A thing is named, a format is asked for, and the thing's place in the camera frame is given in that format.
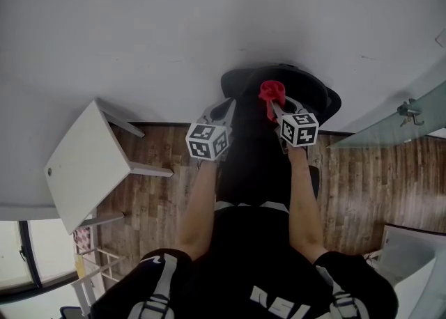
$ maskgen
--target red cloth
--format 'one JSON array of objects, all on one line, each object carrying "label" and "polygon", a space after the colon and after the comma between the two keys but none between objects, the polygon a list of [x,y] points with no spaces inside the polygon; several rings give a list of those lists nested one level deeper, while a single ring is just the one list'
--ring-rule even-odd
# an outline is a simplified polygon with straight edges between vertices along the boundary
[{"label": "red cloth", "polygon": [[260,85],[259,97],[262,100],[266,101],[268,118],[272,122],[277,123],[276,115],[274,113],[274,110],[272,109],[270,101],[276,100],[282,108],[285,107],[285,86],[283,85],[283,83],[275,80],[264,81],[262,85]]}]

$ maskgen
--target person's left arm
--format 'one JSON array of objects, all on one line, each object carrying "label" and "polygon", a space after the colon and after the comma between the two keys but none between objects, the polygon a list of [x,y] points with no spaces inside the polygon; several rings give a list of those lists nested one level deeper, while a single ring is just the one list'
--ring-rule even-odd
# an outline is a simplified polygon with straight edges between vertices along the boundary
[{"label": "person's left arm", "polygon": [[209,250],[214,226],[216,177],[217,163],[203,161],[177,235],[174,249],[187,253],[192,260]]}]

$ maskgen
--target person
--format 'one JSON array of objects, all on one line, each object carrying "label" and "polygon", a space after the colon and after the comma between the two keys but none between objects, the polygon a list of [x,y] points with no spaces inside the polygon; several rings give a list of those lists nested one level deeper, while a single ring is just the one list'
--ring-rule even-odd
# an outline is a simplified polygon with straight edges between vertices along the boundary
[{"label": "person", "polygon": [[391,285],[324,247],[305,149],[284,155],[274,127],[236,127],[220,167],[201,163],[175,245],[145,255],[93,319],[395,318]]}]

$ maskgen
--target glass panel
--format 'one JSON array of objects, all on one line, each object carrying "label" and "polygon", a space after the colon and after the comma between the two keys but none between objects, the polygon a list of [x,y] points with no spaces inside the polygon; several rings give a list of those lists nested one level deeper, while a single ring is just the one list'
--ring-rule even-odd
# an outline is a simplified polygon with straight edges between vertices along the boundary
[{"label": "glass panel", "polygon": [[446,81],[414,101],[410,104],[410,108],[422,112],[417,116],[417,120],[424,121],[423,125],[415,125],[413,121],[403,125],[406,117],[396,112],[365,130],[331,145],[330,148],[390,147],[445,127]]},{"label": "glass panel", "polygon": [[29,221],[29,232],[42,282],[76,270],[72,236],[60,219]]},{"label": "glass panel", "polygon": [[20,256],[22,242],[16,221],[0,221],[0,289],[31,283],[28,265]]}]

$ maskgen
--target white wall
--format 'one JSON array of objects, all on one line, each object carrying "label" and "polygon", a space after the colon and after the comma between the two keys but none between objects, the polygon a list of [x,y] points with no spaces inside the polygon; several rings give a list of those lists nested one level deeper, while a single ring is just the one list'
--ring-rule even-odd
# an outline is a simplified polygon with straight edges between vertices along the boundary
[{"label": "white wall", "polygon": [[20,302],[4,304],[0,311],[6,319],[58,319],[62,306],[79,306],[70,284]]},{"label": "white wall", "polygon": [[0,83],[0,220],[58,217],[43,167],[75,119],[32,86]]},{"label": "white wall", "polygon": [[69,108],[100,96],[132,120],[194,121],[223,72],[286,61],[342,97],[326,129],[358,131],[446,52],[445,0],[0,0],[0,11],[4,72]]}]

